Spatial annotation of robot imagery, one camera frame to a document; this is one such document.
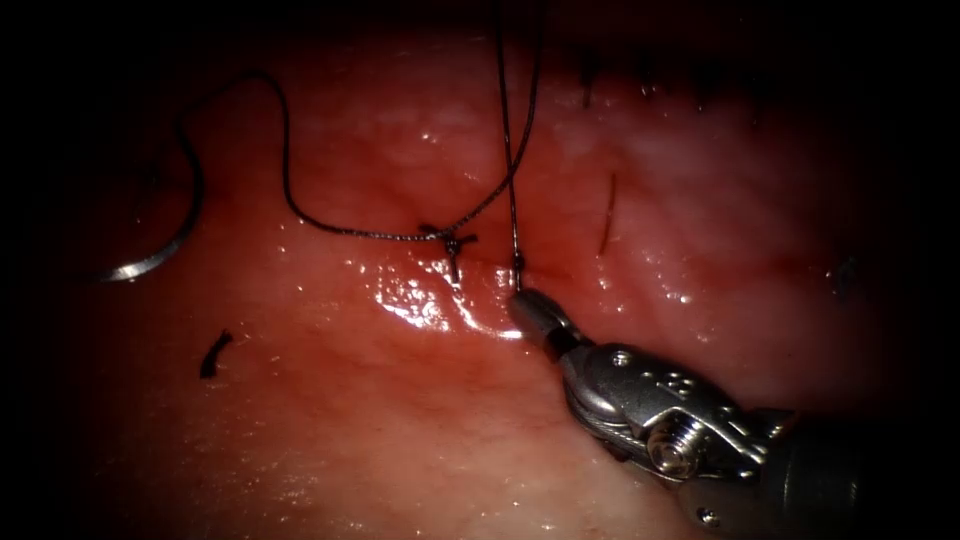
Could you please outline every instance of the cut suture fragment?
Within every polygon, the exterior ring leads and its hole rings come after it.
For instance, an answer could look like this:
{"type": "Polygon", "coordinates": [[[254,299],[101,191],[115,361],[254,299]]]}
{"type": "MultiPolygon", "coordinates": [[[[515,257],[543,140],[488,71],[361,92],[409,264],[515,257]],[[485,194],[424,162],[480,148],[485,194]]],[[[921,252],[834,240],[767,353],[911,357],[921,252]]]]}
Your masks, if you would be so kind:
{"type": "Polygon", "coordinates": [[[220,332],[220,337],[210,346],[210,350],[207,351],[207,355],[203,357],[203,362],[200,364],[201,379],[212,379],[217,376],[217,357],[220,355],[220,351],[231,341],[233,341],[233,336],[229,331],[223,330],[220,332]]]}

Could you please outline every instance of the metal screw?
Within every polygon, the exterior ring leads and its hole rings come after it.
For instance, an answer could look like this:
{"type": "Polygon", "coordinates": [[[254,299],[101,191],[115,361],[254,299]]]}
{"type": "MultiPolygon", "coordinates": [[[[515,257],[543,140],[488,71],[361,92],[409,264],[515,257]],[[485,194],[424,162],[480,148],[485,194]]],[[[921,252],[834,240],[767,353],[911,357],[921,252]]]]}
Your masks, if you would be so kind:
{"type": "Polygon", "coordinates": [[[613,353],[613,358],[611,361],[613,362],[613,365],[617,367],[627,367],[630,365],[631,359],[632,357],[630,356],[630,353],[626,351],[617,351],[613,353]]]}
{"type": "Polygon", "coordinates": [[[703,523],[707,527],[713,528],[720,526],[720,517],[709,508],[698,508],[697,518],[700,520],[700,523],[703,523]]]}
{"type": "Polygon", "coordinates": [[[647,453],[663,474],[688,478],[700,464],[703,424],[699,422],[663,422],[653,428],[647,439],[647,453]]]}

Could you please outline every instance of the wet tissue surface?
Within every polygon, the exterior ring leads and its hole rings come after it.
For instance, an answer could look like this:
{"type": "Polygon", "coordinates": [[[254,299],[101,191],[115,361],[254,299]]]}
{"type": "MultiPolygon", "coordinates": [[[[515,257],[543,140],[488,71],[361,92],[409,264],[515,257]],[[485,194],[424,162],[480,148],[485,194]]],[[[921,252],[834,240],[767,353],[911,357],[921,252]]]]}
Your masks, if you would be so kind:
{"type": "MultiPolygon", "coordinates": [[[[251,68],[285,96],[305,214],[397,234],[459,220],[507,172],[494,19],[486,2],[428,4],[202,14],[118,31],[127,48],[90,35],[46,74],[41,95],[70,97],[46,109],[57,212],[29,225],[44,270],[18,296],[50,360],[22,370],[40,381],[22,403],[43,447],[30,489],[70,531],[701,534],[584,434],[519,339],[507,193],[459,242],[319,230],[284,198],[263,79],[184,118],[205,193],[176,253],[122,282],[63,279],[167,242],[194,193],[174,119],[251,68]]],[[[858,98],[873,81],[804,16],[551,5],[515,176],[523,283],[744,407],[902,407],[927,247],[900,117],[858,98]]],[[[539,15],[501,17],[516,152],[539,15]]]]}

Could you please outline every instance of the black suture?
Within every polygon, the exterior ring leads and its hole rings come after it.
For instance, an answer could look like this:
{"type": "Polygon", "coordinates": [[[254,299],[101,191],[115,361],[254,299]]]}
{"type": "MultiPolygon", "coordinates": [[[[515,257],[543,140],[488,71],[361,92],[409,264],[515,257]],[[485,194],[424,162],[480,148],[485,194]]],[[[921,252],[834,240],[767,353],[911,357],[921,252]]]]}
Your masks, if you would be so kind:
{"type": "Polygon", "coordinates": [[[220,355],[220,351],[231,341],[233,341],[233,335],[231,335],[229,331],[224,329],[220,332],[220,337],[213,342],[210,350],[207,351],[206,356],[203,357],[203,362],[200,363],[201,379],[212,379],[217,376],[217,356],[220,355]]]}
{"type": "MultiPolygon", "coordinates": [[[[277,96],[277,99],[280,102],[280,112],[281,119],[283,123],[283,144],[282,144],[282,156],[281,156],[281,177],[283,181],[283,195],[286,199],[287,205],[290,207],[291,211],[303,220],[304,223],[308,223],[322,231],[356,236],[359,238],[372,238],[372,239],[382,239],[382,240],[394,240],[394,241],[411,241],[411,242],[425,242],[430,240],[436,240],[437,238],[442,238],[444,236],[452,235],[454,231],[463,227],[473,218],[477,217],[484,209],[487,208],[497,197],[500,196],[503,191],[510,186],[512,188],[513,177],[516,174],[517,169],[520,166],[524,152],[526,151],[527,143],[530,140],[530,132],[533,129],[533,120],[534,113],[536,111],[537,104],[537,83],[540,77],[540,64],[541,64],[541,53],[543,49],[543,19],[541,17],[540,25],[537,33],[536,40],[536,49],[534,53],[534,63],[533,63],[533,72],[531,75],[531,86],[530,86],[530,97],[527,107],[527,120],[524,125],[523,134],[520,139],[520,143],[517,147],[517,153],[514,158],[507,159],[508,167],[506,175],[500,181],[500,183],[490,192],[479,204],[477,204],[472,210],[467,212],[463,217],[457,220],[452,225],[449,225],[443,229],[438,230],[435,233],[427,234],[397,234],[389,233],[383,231],[374,231],[374,230],[364,230],[357,229],[352,227],[342,227],[338,225],[331,225],[329,223],[324,223],[300,208],[297,205],[296,201],[293,198],[293,193],[290,188],[290,109],[287,103],[286,95],[283,93],[283,89],[280,86],[280,83],[271,76],[269,73],[260,70],[260,69],[251,69],[245,72],[242,72],[235,76],[232,79],[229,79],[226,83],[220,87],[214,89],[213,91],[201,96],[199,99],[195,100],[193,103],[185,107],[179,115],[177,115],[174,121],[174,134],[176,140],[180,146],[180,149],[183,151],[184,156],[189,164],[190,170],[193,173],[193,197],[191,200],[190,208],[187,212],[184,221],[178,227],[177,231],[174,233],[173,237],[159,250],[150,254],[147,257],[144,257],[133,263],[124,264],[119,267],[111,268],[109,270],[97,271],[97,272],[88,272],[82,273],[78,277],[82,281],[99,281],[99,282],[110,282],[110,281],[121,281],[127,280],[130,276],[126,275],[125,269],[131,266],[139,266],[142,270],[138,271],[137,275],[141,275],[147,272],[152,271],[156,267],[160,266],[166,260],[168,260],[173,254],[179,249],[180,245],[186,240],[187,236],[192,231],[194,225],[200,214],[200,208],[203,203],[205,182],[203,176],[203,167],[201,166],[200,159],[197,156],[196,150],[193,145],[190,143],[190,139],[186,135],[186,130],[184,128],[184,121],[186,118],[196,111],[197,109],[202,108],[207,105],[210,101],[217,98],[226,91],[232,89],[234,86],[237,86],[241,83],[247,81],[261,81],[267,84],[270,89],[277,96]]],[[[512,214],[514,224],[516,223],[516,212],[515,209],[512,214]]],[[[516,244],[516,233],[514,233],[515,244],[516,244]]],[[[521,268],[522,257],[519,252],[515,252],[514,255],[514,268],[521,268]]]]}
{"type": "MultiPolygon", "coordinates": [[[[527,109],[527,123],[524,126],[523,136],[521,137],[520,145],[517,148],[516,159],[512,159],[511,153],[513,150],[510,141],[510,110],[507,102],[507,82],[503,53],[503,22],[502,17],[500,16],[500,2],[499,0],[494,0],[493,2],[494,30],[496,32],[497,43],[497,76],[500,85],[500,112],[503,118],[503,146],[504,157],[507,163],[507,178],[505,178],[505,181],[507,182],[507,187],[509,188],[510,198],[510,228],[513,240],[513,282],[514,288],[517,291],[523,288],[523,270],[526,267],[526,259],[523,257],[523,252],[520,250],[520,235],[517,225],[517,195],[514,187],[514,175],[520,165],[520,159],[523,157],[523,152],[526,149],[527,140],[530,138],[530,129],[533,126],[533,117],[536,110],[537,84],[540,77],[540,57],[543,49],[543,29],[546,22],[546,3],[539,2],[536,8],[538,15],[536,18],[537,33],[534,49],[533,72],[530,81],[530,100],[527,109]]],[[[496,194],[490,198],[491,201],[496,197],[496,194]]]]}

